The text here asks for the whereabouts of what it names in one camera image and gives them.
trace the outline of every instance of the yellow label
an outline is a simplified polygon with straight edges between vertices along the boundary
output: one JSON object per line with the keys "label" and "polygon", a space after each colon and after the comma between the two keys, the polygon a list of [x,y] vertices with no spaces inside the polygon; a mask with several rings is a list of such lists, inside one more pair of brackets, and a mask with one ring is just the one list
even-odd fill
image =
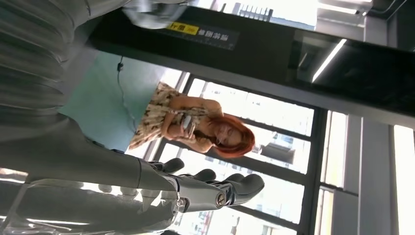
{"label": "yellow label", "polygon": [[185,24],[185,23],[179,23],[179,22],[173,22],[171,25],[167,27],[167,29],[187,33],[191,35],[196,35],[197,31],[199,31],[199,27]]}

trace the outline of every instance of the black cable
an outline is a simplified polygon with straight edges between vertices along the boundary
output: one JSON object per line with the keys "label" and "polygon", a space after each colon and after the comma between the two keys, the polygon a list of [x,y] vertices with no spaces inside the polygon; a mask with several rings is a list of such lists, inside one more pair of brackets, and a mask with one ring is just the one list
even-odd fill
{"label": "black cable", "polygon": [[[389,5],[389,7],[388,8],[386,8],[386,10],[383,10],[383,11],[378,11],[378,10],[375,10],[375,9],[372,9],[372,10],[370,10],[370,12],[374,12],[374,13],[376,13],[376,14],[381,14],[381,15],[383,15],[383,14],[385,14],[385,13],[387,13],[392,7],[393,7],[393,5],[395,5],[395,3],[396,3],[396,1],[397,0],[393,0],[393,2]],[[404,4],[404,3],[406,3],[406,1],[407,0],[405,0],[405,1],[403,1],[403,3],[398,7],[398,9]]]}
{"label": "black cable", "polygon": [[406,3],[406,1],[407,0],[404,0],[400,5],[399,5],[399,7],[391,14],[391,16],[389,16],[387,19],[386,19],[386,22],[388,22],[389,21],[389,19],[403,6],[403,4],[405,4]]}
{"label": "black cable", "polygon": [[124,90],[121,86],[121,82],[119,79],[119,74],[121,73],[121,71],[124,68],[124,64],[122,63],[122,59],[124,58],[124,56],[121,56],[121,60],[120,62],[117,64],[117,83],[118,83],[118,87],[119,90],[121,91],[121,101],[122,101],[122,105],[124,106],[125,111],[127,112],[128,116],[130,117],[130,119],[133,121],[133,132],[135,133],[137,131],[137,122],[136,122],[136,118],[134,117],[134,115],[132,114],[130,108],[128,107],[127,103],[125,102],[125,93]]}

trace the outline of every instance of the glass window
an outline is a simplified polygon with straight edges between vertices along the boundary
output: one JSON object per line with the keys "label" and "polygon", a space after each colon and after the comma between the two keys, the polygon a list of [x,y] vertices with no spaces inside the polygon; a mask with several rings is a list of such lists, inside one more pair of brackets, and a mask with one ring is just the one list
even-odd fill
{"label": "glass window", "polygon": [[395,126],[394,143],[399,233],[411,234],[415,203],[413,189],[409,186],[414,182],[413,177],[411,177],[415,165],[414,130],[403,126]]}
{"label": "glass window", "polygon": [[320,190],[319,207],[317,207],[315,235],[331,235],[331,220],[333,216],[334,194]]}
{"label": "glass window", "polygon": [[270,126],[283,128],[310,136],[314,110],[279,101],[238,89],[205,82],[193,81],[189,96],[199,96],[218,101],[222,110]]}
{"label": "glass window", "polygon": [[150,145],[150,142],[144,143],[138,148],[135,148],[133,150],[127,150],[125,151],[125,154],[134,156],[136,158],[144,158],[145,153],[147,152],[148,146]]}
{"label": "glass window", "polygon": [[[168,155],[170,158],[164,160],[168,161],[176,156],[171,154],[172,152],[177,153],[178,150],[175,148],[178,147],[170,144],[166,145],[162,156]],[[299,222],[304,186],[255,172],[235,164],[226,163],[223,165],[220,164],[218,159],[214,159],[212,162],[210,159],[207,160],[205,155],[187,149],[183,149],[179,158],[185,162],[185,166],[176,174],[196,174],[203,169],[210,168],[216,173],[216,180],[219,181],[235,173],[245,176],[250,173],[260,175],[265,182],[265,188],[259,195],[243,206],[294,223]]]}
{"label": "glass window", "polygon": [[347,115],[329,111],[321,181],[343,187],[346,159]]}
{"label": "glass window", "polygon": [[296,235],[297,232],[229,208],[184,213],[170,228],[180,235]]}
{"label": "glass window", "polygon": [[288,168],[307,172],[310,142],[246,125],[255,135],[255,148],[245,156]]}

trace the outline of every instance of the ceiling light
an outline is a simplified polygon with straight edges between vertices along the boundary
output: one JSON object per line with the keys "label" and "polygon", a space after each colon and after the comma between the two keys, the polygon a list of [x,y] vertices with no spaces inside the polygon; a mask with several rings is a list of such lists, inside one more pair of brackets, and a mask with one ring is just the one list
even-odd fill
{"label": "ceiling light", "polygon": [[333,6],[333,5],[324,4],[324,3],[319,3],[319,8],[331,10],[331,11],[343,12],[343,13],[352,14],[352,15],[355,15],[357,13],[357,10],[355,9]]}
{"label": "ceiling light", "polygon": [[328,63],[334,58],[334,56],[339,52],[339,50],[343,47],[347,39],[342,39],[339,44],[333,49],[333,51],[328,55],[327,59],[323,62],[323,64],[320,66],[320,68],[317,70],[317,72],[313,76],[313,80],[311,82],[314,82],[320,74],[323,72],[325,67],[327,67]]}

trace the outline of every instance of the robotic hand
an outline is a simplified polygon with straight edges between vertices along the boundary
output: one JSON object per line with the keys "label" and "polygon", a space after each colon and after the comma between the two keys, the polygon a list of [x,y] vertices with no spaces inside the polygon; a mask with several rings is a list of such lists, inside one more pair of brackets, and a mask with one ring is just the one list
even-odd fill
{"label": "robotic hand", "polygon": [[165,164],[149,162],[154,168],[161,169],[174,179],[180,195],[183,212],[217,210],[224,206],[235,206],[248,202],[264,188],[264,181],[255,174],[244,177],[233,174],[223,181],[216,181],[216,174],[211,169],[204,169],[195,175],[182,174],[175,176],[179,166],[183,168],[181,159],[175,158]]}

